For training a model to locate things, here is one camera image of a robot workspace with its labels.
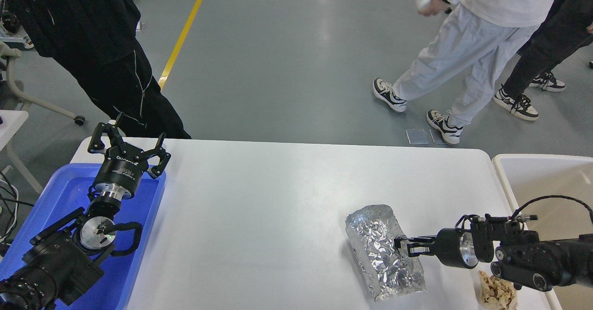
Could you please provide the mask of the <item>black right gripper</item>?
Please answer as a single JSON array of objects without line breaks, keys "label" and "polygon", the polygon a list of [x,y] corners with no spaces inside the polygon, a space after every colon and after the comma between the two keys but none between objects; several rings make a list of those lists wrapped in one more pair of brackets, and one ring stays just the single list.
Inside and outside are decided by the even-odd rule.
[{"label": "black right gripper", "polygon": [[436,236],[394,238],[394,248],[404,247],[408,257],[437,256],[446,266],[472,269],[479,262],[472,234],[461,228],[443,228]]}]

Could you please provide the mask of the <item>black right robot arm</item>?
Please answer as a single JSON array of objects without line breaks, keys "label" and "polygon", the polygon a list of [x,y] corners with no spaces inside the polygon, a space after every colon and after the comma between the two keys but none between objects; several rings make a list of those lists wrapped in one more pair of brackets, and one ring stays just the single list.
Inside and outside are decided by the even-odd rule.
[{"label": "black right robot arm", "polygon": [[536,221],[516,209],[512,215],[462,215],[454,228],[436,235],[400,236],[394,249],[407,257],[434,256],[445,266],[472,269],[489,263],[496,278],[513,283],[517,289],[548,292],[557,286],[592,287],[592,234],[569,240],[542,241],[525,223]]}]

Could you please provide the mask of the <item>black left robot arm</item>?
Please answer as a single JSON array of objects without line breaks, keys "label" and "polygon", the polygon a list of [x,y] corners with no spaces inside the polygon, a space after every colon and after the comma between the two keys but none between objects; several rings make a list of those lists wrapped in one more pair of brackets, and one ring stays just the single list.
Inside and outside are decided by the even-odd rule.
[{"label": "black left robot arm", "polygon": [[104,161],[89,186],[89,206],[79,207],[31,239],[24,266],[1,281],[3,310],[53,310],[56,301],[72,304],[104,276],[108,257],[128,256],[140,245],[140,222],[116,223],[121,202],[135,196],[141,177],[163,175],[171,154],[161,133],[153,149],[124,141],[120,119],[99,123],[88,145]]}]

